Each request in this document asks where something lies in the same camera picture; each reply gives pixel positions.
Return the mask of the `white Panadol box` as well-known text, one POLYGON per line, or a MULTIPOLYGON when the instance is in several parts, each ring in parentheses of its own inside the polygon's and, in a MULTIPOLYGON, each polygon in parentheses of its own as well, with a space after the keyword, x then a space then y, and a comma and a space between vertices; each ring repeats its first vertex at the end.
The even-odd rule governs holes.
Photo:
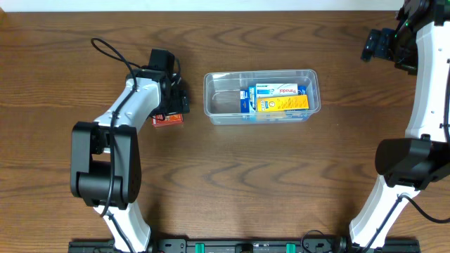
POLYGON ((256 84, 255 88, 258 98, 296 96, 299 94, 297 84, 256 84))

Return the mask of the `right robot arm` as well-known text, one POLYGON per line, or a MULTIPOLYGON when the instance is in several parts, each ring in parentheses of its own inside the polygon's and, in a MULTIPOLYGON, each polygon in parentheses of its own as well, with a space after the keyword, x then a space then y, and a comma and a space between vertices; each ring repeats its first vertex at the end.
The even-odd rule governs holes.
POLYGON ((449 1, 409 0, 399 9, 397 28, 371 30, 363 61, 380 58, 416 76, 414 104, 403 138, 385 139, 375 154, 377 179, 349 238, 334 252, 419 252, 416 240, 387 234, 406 205, 433 223, 414 197, 449 175, 449 1))

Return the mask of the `blue fever patch box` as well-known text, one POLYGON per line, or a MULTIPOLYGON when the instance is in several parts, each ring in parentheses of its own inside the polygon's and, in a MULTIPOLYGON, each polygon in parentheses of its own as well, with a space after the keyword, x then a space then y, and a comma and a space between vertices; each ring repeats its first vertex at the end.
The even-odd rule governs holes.
MULTIPOLYGON (((307 95, 307 88, 305 86, 298 85, 299 94, 298 95, 307 95)), ((254 86, 250 86, 247 89, 240 91, 240 111, 242 113, 251 113, 258 112, 257 111, 257 95, 256 88, 254 86)))

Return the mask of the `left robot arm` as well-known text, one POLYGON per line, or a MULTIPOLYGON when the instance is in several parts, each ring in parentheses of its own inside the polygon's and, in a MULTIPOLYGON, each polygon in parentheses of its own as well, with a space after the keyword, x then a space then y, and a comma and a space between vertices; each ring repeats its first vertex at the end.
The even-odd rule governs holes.
POLYGON ((152 252, 151 228, 137 197, 141 188, 138 133, 148 119, 189 112, 179 60, 154 49, 147 65, 131 70, 124 91, 92 122, 72 129, 70 190, 106 222, 118 252, 152 252))

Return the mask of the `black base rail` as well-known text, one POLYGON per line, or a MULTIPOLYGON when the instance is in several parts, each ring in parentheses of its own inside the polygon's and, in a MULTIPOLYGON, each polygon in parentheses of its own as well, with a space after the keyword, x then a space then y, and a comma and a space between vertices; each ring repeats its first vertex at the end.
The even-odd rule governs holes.
MULTIPOLYGON (((69 242, 70 253, 109 253, 125 252, 114 247, 114 241, 75 241, 69 242)), ((311 236, 303 241, 289 240, 184 240, 164 239, 151 242, 147 252, 162 253, 300 253, 300 252, 363 252, 344 237, 326 238, 311 236)), ((383 253, 420 253, 418 240, 388 239, 382 248, 368 249, 366 252, 383 253)))

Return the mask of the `red medicine box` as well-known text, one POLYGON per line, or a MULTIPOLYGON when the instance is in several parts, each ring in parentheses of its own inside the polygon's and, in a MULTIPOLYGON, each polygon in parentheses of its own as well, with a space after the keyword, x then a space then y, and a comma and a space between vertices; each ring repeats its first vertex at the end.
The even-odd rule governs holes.
POLYGON ((171 125, 183 124, 184 119, 182 114, 176 115, 156 115, 152 118, 152 125, 155 128, 166 127, 171 125))

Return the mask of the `clear plastic container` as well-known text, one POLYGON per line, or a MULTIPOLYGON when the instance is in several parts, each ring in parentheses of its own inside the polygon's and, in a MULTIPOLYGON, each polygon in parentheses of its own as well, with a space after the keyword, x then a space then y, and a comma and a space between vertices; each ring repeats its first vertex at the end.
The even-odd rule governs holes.
POLYGON ((213 72, 204 78, 204 111, 216 125, 304 122, 321 109, 317 73, 311 69, 213 72), (255 84, 298 84, 307 88, 308 110, 240 111, 240 91, 255 84))

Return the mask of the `yellow cough syrup box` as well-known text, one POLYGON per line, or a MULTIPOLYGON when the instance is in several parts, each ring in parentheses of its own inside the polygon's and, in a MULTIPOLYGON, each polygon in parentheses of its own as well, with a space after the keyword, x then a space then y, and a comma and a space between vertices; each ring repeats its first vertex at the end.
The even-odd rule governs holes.
POLYGON ((258 112, 282 112, 286 110, 308 110, 307 95, 281 96, 257 99, 258 112))

